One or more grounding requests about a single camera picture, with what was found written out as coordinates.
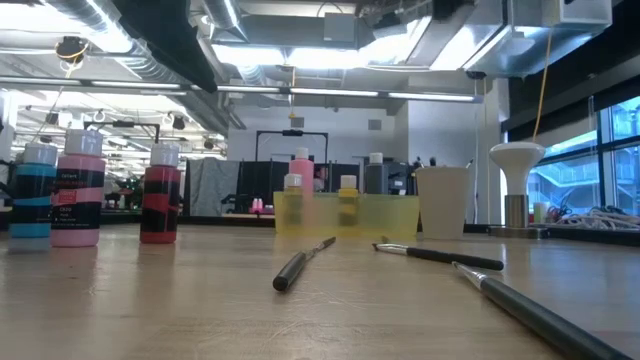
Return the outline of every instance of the ceiling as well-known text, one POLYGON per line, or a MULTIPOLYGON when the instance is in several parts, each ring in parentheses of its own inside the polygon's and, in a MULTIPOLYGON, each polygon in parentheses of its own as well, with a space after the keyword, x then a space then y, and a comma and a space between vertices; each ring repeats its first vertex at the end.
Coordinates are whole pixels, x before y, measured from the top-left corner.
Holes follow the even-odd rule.
MULTIPOLYGON (((196 37, 215 73, 216 81, 218 84, 260 85, 260 83, 249 82, 246 69, 243 67, 233 63, 222 63, 219 59, 219 55, 222 54, 214 50, 215 46, 219 44, 229 45, 225 41, 228 41, 229 34, 233 33, 231 31, 233 29, 227 31, 220 28, 213 29, 212 33, 213 25, 205 16, 207 11, 205 11, 203 4, 225 6, 231 3, 228 0, 216 1, 192 0, 189 19, 191 24, 198 28, 196 37)), ((259 46, 277 49, 282 53, 284 62, 287 64, 292 61, 296 47, 299 47, 292 44, 303 44, 303 46, 316 49, 318 47, 320 49, 325 47, 328 49, 339 48, 340 52, 346 46, 347 50, 344 51, 357 52, 358 56, 375 55, 386 59, 384 61, 369 61, 363 66, 343 66, 344 62, 339 62, 336 66, 328 66, 329 69, 297 66, 294 72, 291 70, 283 71, 281 66, 275 64, 264 65, 261 63, 264 59, 260 57, 249 56, 245 57, 243 61, 248 61, 249 67, 253 66, 254 70, 258 68, 263 74, 259 81, 270 86, 478 94, 475 81, 467 78, 459 69, 467 60, 473 59, 470 58, 471 56, 478 56, 482 49, 489 47, 494 42, 494 38, 500 34, 506 34, 505 38, 513 35, 506 31, 508 27, 505 25, 509 20, 504 18, 503 1, 479 0, 470 2, 468 4, 473 3, 474 5, 464 5, 449 14, 446 19, 438 20, 434 20, 436 15, 432 13, 434 11, 432 3, 433 0, 343 0, 335 3, 313 0, 237 0, 240 19, 237 26, 245 27, 250 39, 260 39, 260 41, 272 43, 269 46, 264 44, 259 46), (351 15, 340 18, 340 13, 351 15), (397 21, 400 21, 400 24, 385 25, 387 27, 384 28, 384 31, 377 29, 383 19, 382 15, 392 13, 397 14, 395 17, 397 21), (327 29, 331 30, 327 21, 336 18, 336 15, 337 18, 340 18, 337 23, 339 25, 344 25, 345 20, 347 23, 353 21, 355 24, 352 40, 344 42, 343 39, 342 42, 336 42, 337 40, 333 38, 327 38, 327 29), (273 26, 265 28, 264 24, 272 24, 273 26), (410 47, 409 52, 405 54, 407 44, 410 47), (452 47, 452 44, 457 44, 457 48, 452 47), (438 57, 444 56, 443 54, 447 54, 448 57, 438 61, 438 57), (450 71, 433 71, 430 66, 436 63, 440 64, 439 67, 450 71)), ((100 6, 95 5, 98 4, 96 2, 91 2, 91 4, 93 4, 92 6, 100 6)), ((105 0, 100 4, 112 6, 109 5, 111 4, 110 0, 105 0)), ((117 23, 114 23, 113 26, 109 25, 106 30, 101 29, 101 31, 117 32, 121 30, 118 29, 118 26, 117 23)), ((596 30, 601 31, 603 28, 604 26, 583 27, 579 33, 586 32, 590 36, 595 36, 598 33, 596 30)), ((92 28, 91 24, 83 22, 81 18, 74 20, 52 7, 6 4, 0 0, 0 76, 56 79, 70 77, 72 79, 126 82, 149 81, 128 65, 132 59, 145 58, 149 54, 145 52, 135 55, 132 53, 116 54, 109 49, 117 47, 119 43, 109 43, 106 41, 108 40, 106 37, 101 37, 103 35, 102 32, 92 28), (69 71, 68 63, 61 61, 56 56, 56 43, 61 41, 64 36, 78 36, 90 44, 84 53, 84 60, 79 64, 81 66, 77 66, 73 71, 69 71)), ((127 34, 120 33, 119 35, 120 37, 110 37, 109 39, 116 39, 120 42, 127 39, 129 39, 127 41, 133 41, 127 34)), ((539 37, 540 33, 537 32, 535 41, 538 41, 539 37)), ((491 60, 494 62, 489 65, 494 66, 496 62, 500 63, 504 60, 501 57, 500 48, 505 41, 504 39, 502 42, 495 41, 498 43, 498 50, 491 49, 489 52, 495 58, 495 60, 491 60)), ((254 45, 256 44, 231 43, 229 46, 254 45)), ((566 52, 567 47, 564 46, 562 51, 566 52)), ((531 57, 539 62, 544 54, 537 51, 531 54, 525 53, 523 56, 531 57)), ((562 54, 554 54, 554 56, 555 59, 561 57, 562 54)), ((321 63, 331 60, 330 55, 323 55, 320 58, 322 59, 321 63)), ((174 76, 174 78, 184 81, 180 76, 174 76)), ((223 158, 226 153, 224 136, 227 129, 229 127, 241 129, 245 127, 242 119, 235 116, 234 107, 288 107, 292 99, 289 96, 279 94, 221 94, 212 96, 204 92, 187 91, 184 96, 185 94, 179 94, 179 92, 144 92, 132 91, 131 89, 125 91, 119 88, 101 91, 89 88, 67 89, 62 90, 59 99, 57 99, 58 91, 52 87, 5 86, 5 88, 14 91, 17 98, 20 99, 16 152, 25 142, 32 141, 34 132, 37 131, 53 135, 53 143, 61 146, 63 139, 55 136, 56 134, 62 134, 69 126, 79 127, 83 121, 94 119, 94 117, 101 119, 101 115, 104 115, 102 121, 125 120, 137 124, 160 125, 160 136, 167 138, 166 141, 175 141, 171 138, 174 136, 181 138, 182 141, 179 143, 182 145, 184 157, 198 155, 223 158), (60 112, 60 119, 64 119, 64 121, 61 121, 58 126, 43 126, 45 117, 50 111, 60 112), (172 128, 172 116, 184 117, 186 122, 184 130, 179 131, 172 128), (205 151, 203 149, 205 138, 215 140, 213 150, 205 151)), ((376 108, 386 109, 390 115, 393 115, 403 102, 402 100, 383 98, 311 95, 297 95, 293 99, 295 106, 376 108)), ((119 164, 113 165, 113 174, 140 173, 141 166, 144 165, 142 159, 149 157, 148 148, 152 141, 150 138, 144 138, 149 134, 140 127, 114 129, 106 126, 102 128, 102 131, 108 133, 105 134, 107 136, 104 143, 106 153, 118 154, 118 156, 130 155, 129 157, 133 158, 131 161, 127 160, 128 165, 125 166, 121 166, 122 161, 118 160, 119 164), (118 136, 136 137, 136 139, 129 138, 124 142, 120 141, 121 144, 114 144, 112 140, 118 136)))

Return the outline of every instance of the paint bottle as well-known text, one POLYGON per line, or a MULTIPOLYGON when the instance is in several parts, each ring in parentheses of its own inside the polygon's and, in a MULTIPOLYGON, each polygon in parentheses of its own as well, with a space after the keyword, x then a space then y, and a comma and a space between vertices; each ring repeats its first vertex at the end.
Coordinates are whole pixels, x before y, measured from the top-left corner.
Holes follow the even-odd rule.
POLYGON ((287 174, 284 177, 284 224, 285 232, 295 232, 302 227, 303 199, 302 176, 287 174))
POLYGON ((46 238, 51 234, 51 194, 58 148, 30 143, 16 169, 16 189, 9 231, 13 238, 46 238))
POLYGON ((389 174, 382 159, 382 153, 369 154, 369 165, 364 170, 364 192, 366 194, 387 194, 389 192, 389 174))
POLYGON ((309 149, 296 149, 296 158, 289 163, 289 174, 302 176, 302 192, 313 193, 313 161, 309 160, 309 149))
POLYGON ((95 246, 100 239, 105 162, 102 134, 69 129, 58 160, 53 195, 51 245, 95 246))
POLYGON ((338 232, 339 235, 356 235, 358 226, 358 189, 354 175, 340 176, 338 190, 338 232))
POLYGON ((140 242, 172 244, 176 241, 180 209, 180 148, 153 144, 151 166, 144 173, 140 242))

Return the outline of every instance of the pink paint bottle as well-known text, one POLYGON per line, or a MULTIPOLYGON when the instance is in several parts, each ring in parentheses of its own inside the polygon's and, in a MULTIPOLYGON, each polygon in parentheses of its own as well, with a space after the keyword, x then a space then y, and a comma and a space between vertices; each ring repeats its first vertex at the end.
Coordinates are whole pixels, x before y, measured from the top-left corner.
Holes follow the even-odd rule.
POLYGON ((313 161, 309 160, 309 149, 296 149, 296 158, 289 163, 289 174, 302 176, 303 194, 313 193, 313 161))
POLYGON ((89 130, 67 130, 65 156, 58 160, 51 245, 95 246, 100 238, 100 208, 105 163, 102 134, 89 130))

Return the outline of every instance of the table surface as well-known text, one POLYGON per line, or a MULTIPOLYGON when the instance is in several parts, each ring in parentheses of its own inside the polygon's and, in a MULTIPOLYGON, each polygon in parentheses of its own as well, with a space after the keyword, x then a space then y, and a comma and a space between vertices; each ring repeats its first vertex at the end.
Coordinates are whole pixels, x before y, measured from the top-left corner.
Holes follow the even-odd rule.
MULTIPOLYGON (((321 239, 181 226, 175 245, 140 245, 138 229, 40 253, 1 235, 1 357, 559 358, 451 266, 375 252, 375 239, 339 238, 280 294, 274 275, 321 239)), ((418 246, 503 259, 487 273, 640 358, 640 249, 480 235, 418 246)))

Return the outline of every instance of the white bottle cap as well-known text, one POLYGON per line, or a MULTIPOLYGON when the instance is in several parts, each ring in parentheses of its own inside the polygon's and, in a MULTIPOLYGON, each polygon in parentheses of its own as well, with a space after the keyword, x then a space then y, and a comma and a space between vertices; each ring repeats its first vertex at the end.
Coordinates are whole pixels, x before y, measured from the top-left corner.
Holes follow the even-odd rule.
POLYGON ((284 177, 284 188, 289 187, 301 187, 302 186, 302 175, 300 174, 287 174, 284 177))
POLYGON ((369 164, 382 164, 382 153, 369 154, 369 164))
POLYGON ((24 146, 24 162, 54 166, 58 158, 58 148, 53 145, 29 143, 24 146))
POLYGON ((64 153, 67 155, 102 156, 102 134, 92 130, 68 129, 64 153))
POLYGON ((355 175, 340 176, 340 189, 355 189, 358 178, 355 175))
POLYGON ((180 161, 180 148, 172 144, 153 144, 151 146, 151 166, 178 167, 180 161))
POLYGON ((309 159, 309 149, 307 149, 307 148, 297 148, 296 149, 296 159, 309 159))

